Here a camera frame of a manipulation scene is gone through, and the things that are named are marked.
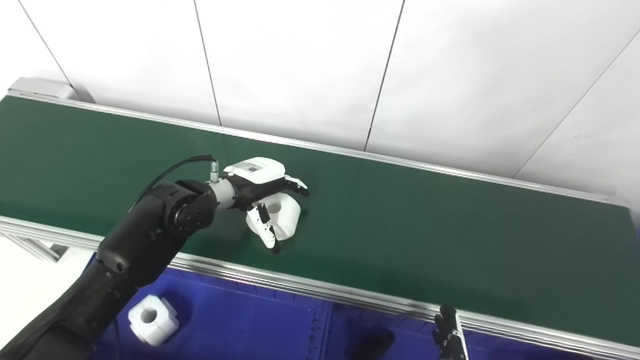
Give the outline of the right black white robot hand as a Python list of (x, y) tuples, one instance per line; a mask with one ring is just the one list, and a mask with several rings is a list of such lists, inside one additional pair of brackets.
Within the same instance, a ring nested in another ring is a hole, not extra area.
[(466, 337), (456, 308), (442, 304), (434, 316), (434, 323), (432, 339), (438, 347), (439, 360), (468, 360)]

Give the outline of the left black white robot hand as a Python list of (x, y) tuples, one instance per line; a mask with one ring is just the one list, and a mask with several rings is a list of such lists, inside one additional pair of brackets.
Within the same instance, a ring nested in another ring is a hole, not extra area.
[(220, 206), (244, 212), (249, 229), (275, 255), (281, 251), (281, 241), (295, 234), (302, 212), (301, 205), (286, 191), (310, 196), (302, 180), (288, 175), (281, 162), (267, 157), (252, 157), (225, 167), (215, 185)]

